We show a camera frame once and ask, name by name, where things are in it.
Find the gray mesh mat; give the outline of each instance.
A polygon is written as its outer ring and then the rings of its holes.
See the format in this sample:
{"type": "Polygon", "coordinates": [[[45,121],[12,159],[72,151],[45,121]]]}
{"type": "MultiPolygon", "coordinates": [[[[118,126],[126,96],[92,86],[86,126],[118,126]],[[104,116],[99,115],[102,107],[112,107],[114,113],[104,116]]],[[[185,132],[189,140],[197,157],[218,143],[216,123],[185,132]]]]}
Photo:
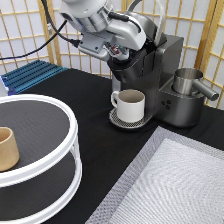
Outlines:
{"type": "Polygon", "coordinates": [[[39,176],[0,188],[0,222],[25,218],[47,208],[65,193],[74,175],[74,158],[68,153],[39,176]]]}
{"type": "Polygon", "coordinates": [[[222,151],[158,127],[86,224],[109,223],[110,218],[165,138],[224,160],[222,151]]]}
{"type": "Polygon", "coordinates": [[[223,223],[224,161],[165,139],[110,224],[223,223]]]}
{"type": "Polygon", "coordinates": [[[15,133],[20,160],[12,169],[18,169],[56,149],[67,136],[70,123],[59,107],[29,100],[0,104],[0,127],[15,133]]]}

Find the coffee machine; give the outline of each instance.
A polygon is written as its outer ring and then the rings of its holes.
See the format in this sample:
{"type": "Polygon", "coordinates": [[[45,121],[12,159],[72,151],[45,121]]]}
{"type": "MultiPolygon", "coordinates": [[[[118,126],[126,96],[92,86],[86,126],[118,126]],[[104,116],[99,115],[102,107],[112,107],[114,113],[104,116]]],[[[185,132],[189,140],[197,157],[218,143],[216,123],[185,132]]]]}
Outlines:
{"type": "Polygon", "coordinates": [[[177,127],[193,126],[200,119],[205,96],[215,100],[218,94],[207,86],[188,95],[174,90],[183,38],[163,33],[165,10],[160,0],[156,0],[158,27],[147,16],[133,12],[141,1],[134,0],[126,12],[116,13],[112,0],[63,0],[59,13],[82,33],[78,49],[108,63],[113,90],[134,89],[145,95],[141,121],[122,122],[113,109],[109,118],[114,125],[134,130],[156,118],[177,127]]]}
{"type": "MultiPolygon", "coordinates": [[[[147,35],[147,41],[125,64],[120,65],[113,58],[109,60],[108,65],[114,76],[113,90],[135,89],[145,94],[146,119],[136,124],[136,127],[143,126],[152,117],[177,127],[193,126],[200,120],[205,96],[216,100],[218,94],[203,84],[205,95],[199,91],[186,95],[174,90],[174,74],[179,67],[184,39],[162,33],[158,46],[155,46],[157,26],[146,16],[133,12],[139,2],[134,1],[125,14],[139,21],[147,35]]],[[[110,120],[121,128],[135,128],[118,122],[113,111],[110,120]]]]}

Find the white paper panel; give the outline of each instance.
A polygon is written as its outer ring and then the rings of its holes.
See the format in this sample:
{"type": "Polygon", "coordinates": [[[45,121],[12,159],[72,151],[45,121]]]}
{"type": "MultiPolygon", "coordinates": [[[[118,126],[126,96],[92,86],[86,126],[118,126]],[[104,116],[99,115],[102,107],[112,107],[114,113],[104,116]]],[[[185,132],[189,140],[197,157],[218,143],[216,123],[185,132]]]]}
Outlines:
{"type": "Polygon", "coordinates": [[[62,66],[66,68],[71,68],[70,58],[68,55],[61,55],[62,66]]]}
{"type": "Polygon", "coordinates": [[[32,63],[32,62],[34,62],[34,61],[36,61],[37,59],[29,59],[29,63],[32,63]]]}
{"type": "Polygon", "coordinates": [[[59,9],[61,7],[61,0],[52,0],[52,2],[54,9],[59,9]]]}
{"type": "Polygon", "coordinates": [[[2,17],[0,17],[0,39],[7,39],[7,34],[4,28],[2,17]]]}
{"type": "Polygon", "coordinates": [[[136,5],[134,12],[142,12],[142,2],[139,2],[138,5],[136,5]]]}
{"type": "Polygon", "coordinates": [[[0,65],[0,75],[4,75],[6,73],[4,65],[0,65]]]}
{"type": "Polygon", "coordinates": [[[102,61],[102,73],[108,75],[110,74],[110,68],[105,61],[102,61]]]}
{"type": "MultiPolygon", "coordinates": [[[[214,85],[212,89],[215,90],[219,94],[221,94],[221,92],[222,92],[222,90],[216,85],[214,85]]],[[[212,106],[212,107],[217,107],[218,102],[219,102],[218,100],[209,101],[209,105],[212,106]]]]}
{"type": "Polygon", "coordinates": [[[220,63],[215,82],[217,82],[220,85],[224,85],[224,60],[222,60],[220,63]]]}
{"type": "Polygon", "coordinates": [[[220,55],[222,51],[222,46],[224,44],[224,27],[219,27],[218,32],[215,38],[215,43],[212,49],[212,52],[220,55]]]}
{"type": "Polygon", "coordinates": [[[17,62],[17,65],[18,65],[19,68],[24,66],[24,65],[27,65],[27,64],[28,64],[27,61],[18,61],[17,62]]]}
{"type": "Polygon", "coordinates": [[[203,80],[203,83],[208,86],[208,87],[211,87],[211,82],[209,82],[208,80],[204,79],[203,80]]]}
{"type": "MultiPolygon", "coordinates": [[[[24,45],[27,53],[36,49],[33,38],[26,38],[24,40],[24,45]]],[[[34,58],[34,57],[37,57],[37,53],[28,56],[28,58],[34,58]]]]}
{"type": "Polygon", "coordinates": [[[178,17],[180,0],[170,0],[167,15],[178,17]]]}
{"type": "Polygon", "coordinates": [[[31,13],[30,20],[33,27],[34,35],[44,34],[40,13],[31,13]]]}
{"type": "Polygon", "coordinates": [[[72,61],[72,68],[80,70],[80,60],[79,56],[71,56],[71,61],[72,61]]]}
{"type": "Polygon", "coordinates": [[[144,12],[153,14],[154,0],[145,0],[144,2],[144,12]]]}
{"type": "Polygon", "coordinates": [[[32,36],[32,30],[30,27],[30,22],[27,14],[19,14],[17,15],[19,29],[22,37],[32,36]]]}
{"type": "Polygon", "coordinates": [[[186,20],[180,20],[177,30],[177,36],[184,38],[184,45],[187,42],[188,31],[190,28],[190,22],[186,20]]]}
{"type": "Polygon", "coordinates": [[[13,0],[15,12],[26,12],[26,5],[24,0],[13,0]]]}
{"type": "MultiPolygon", "coordinates": [[[[37,48],[41,47],[46,42],[45,37],[35,37],[35,41],[37,44],[37,48]]],[[[47,56],[48,55],[47,47],[44,47],[43,49],[38,51],[38,54],[39,56],[47,56]]]]}
{"type": "Polygon", "coordinates": [[[13,8],[10,0],[0,0],[0,9],[2,13],[13,13],[13,8]]]}
{"type": "Polygon", "coordinates": [[[204,28],[204,23],[200,23],[200,22],[192,23],[188,46],[197,47],[197,48],[199,47],[203,28],[204,28]]]}
{"type": "Polygon", "coordinates": [[[187,49],[186,58],[185,58],[183,67],[193,68],[194,64],[195,64],[196,56],[197,56],[197,51],[196,50],[187,49]]]}
{"type": "Polygon", "coordinates": [[[92,57],[92,70],[93,73],[100,73],[100,60],[92,57]]]}
{"type": "Polygon", "coordinates": [[[46,58],[41,58],[41,61],[50,62],[48,57],[46,57],[46,58]]]}
{"type": "Polygon", "coordinates": [[[17,69],[15,63],[5,64],[5,67],[6,67],[7,72],[11,72],[11,71],[17,69]]]}
{"type": "Polygon", "coordinates": [[[165,34],[175,35],[177,20],[176,19],[166,19],[166,29],[165,34]]]}
{"type": "Polygon", "coordinates": [[[219,61],[219,59],[217,57],[211,55],[211,57],[209,59],[207,71],[205,74],[207,78],[213,80],[218,61],[219,61]]]}
{"type": "Polygon", "coordinates": [[[13,49],[15,56],[20,56],[20,55],[25,54],[22,40],[11,40],[11,44],[12,44],[12,49],[13,49]]]}
{"type": "Polygon", "coordinates": [[[222,18],[221,18],[220,24],[224,25],[224,11],[222,13],[222,18]]]}
{"type": "Polygon", "coordinates": [[[82,62],[82,71],[84,72],[90,72],[90,60],[89,56],[81,56],[81,62],[82,62]]]}
{"type": "Polygon", "coordinates": [[[16,18],[14,15],[4,16],[5,25],[7,27],[7,32],[9,38],[20,37],[19,29],[16,23],[16,18]]]}
{"type": "Polygon", "coordinates": [[[28,11],[39,11],[37,0],[26,0],[28,11]]]}
{"type": "Polygon", "coordinates": [[[58,38],[58,41],[59,41],[60,52],[61,53],[69,53],[68,43],[61,38],[58,38]]]}
{"type": "Polygon", "coordinates": [[[194,19],[205,20],[210,0],[197,0],[194,19]]]}
{"type": "Polygon", "coordinates": [[[195,0],[183,0],[180,17],[191,18],[195,0]]]}
{"type": "Polygon", "coordinates": [[[122,9],[122,0],[112,0],[112,2],[115,5],[115,10],[116,11],[121,11],[121,9],[122,9]]]}
{"type": "Polygon", "coordinates": [[[8,41],[0,41],[0,52],[3,58],[12,56],[12,51],[8,41]]]}

